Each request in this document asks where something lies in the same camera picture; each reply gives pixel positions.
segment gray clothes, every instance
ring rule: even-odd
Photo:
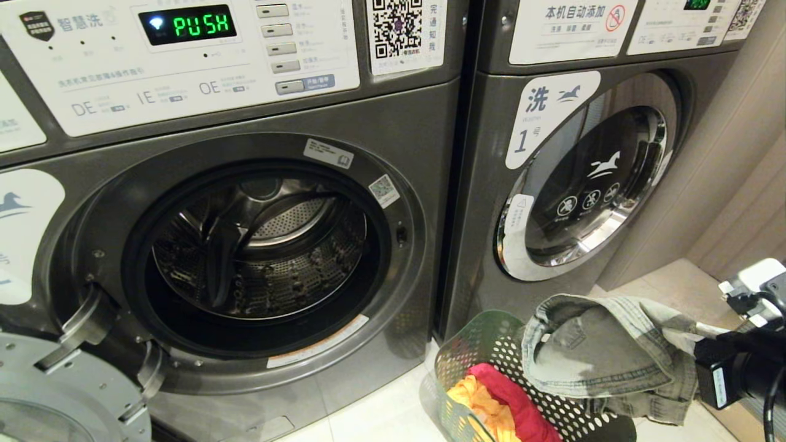
[[[707,336],[679,311],[636,297],[555,295],[536,309],[522,340],[523,372],[543,392],[586,411],[681,425],[696,394],[693,356],[672,336]]]

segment barcode label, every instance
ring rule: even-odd
[[[366,5],[375,76],[442,65],[446,0],[367,0]]]
[[[372,182],[371,186],[369,186],[369,190],[371,190],[374,198],[376,198],[376,202],[380,203],[382,208],[386,208],[393,204],[401,197],[387,174],[382,175],[378,180]]]
[[[742,0],[724,40],[746,39],[766,0]]]
[[[423,0],[373,0],[374,57],[420,53]]]

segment control panel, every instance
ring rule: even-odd
[[[647,0],[628,55],[720,46],[740,0]]]
[[[71,136],[360,84],[351,0],[15,0],[0,34]]]

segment qr code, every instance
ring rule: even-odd
[[[387,174],[382,175],[378,180],[372,182],[371,186],[369,186],[369,190],[371,190],[374,198],[376,198],[376,201],[380,203],[382,208],[386,208],[393,204],[394,201],[401,197]]]
[[[414,55],[423,40],[423,0],[373,0],[376,58]]]
[[[742,0],[740,8],[734,14],[732,23],[729,25],[729,31],[743,31],[747,26],[747,22],[753,17],[753,12],[756,10],[756,5],[760,0]]]

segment front-load washing machine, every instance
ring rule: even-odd
[[[466,6],[3,2],[0,433],[269,440],[420,363]]]
[[[727,36],[738,5],[491,0],[470,13],[440,336],[478,311],[525,319],[549,295],[591,290],[734,62],[752,25]]]

